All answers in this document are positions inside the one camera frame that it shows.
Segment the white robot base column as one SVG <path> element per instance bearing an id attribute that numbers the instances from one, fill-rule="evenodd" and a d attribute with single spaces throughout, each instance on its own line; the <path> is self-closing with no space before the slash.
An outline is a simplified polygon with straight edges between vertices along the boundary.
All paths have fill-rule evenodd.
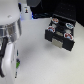
<path id="1" fill-rule="evenodd" d="M 21 5 L 21 19 L 22 20 L 29 20 L 32 18 L 32 12 L 30 7 L 27 4 Z"/>

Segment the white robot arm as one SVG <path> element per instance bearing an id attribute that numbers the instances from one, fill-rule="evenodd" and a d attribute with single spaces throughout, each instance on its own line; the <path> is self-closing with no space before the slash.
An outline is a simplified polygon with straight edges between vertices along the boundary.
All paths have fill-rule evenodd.
<path id="1" fill-rule="evenodd" d="M 0 76 L 4 77 L 2 59 L 8 42 L 15 42 L 21 36 L 21 20 L 18 0 L 0 0 Z"/>

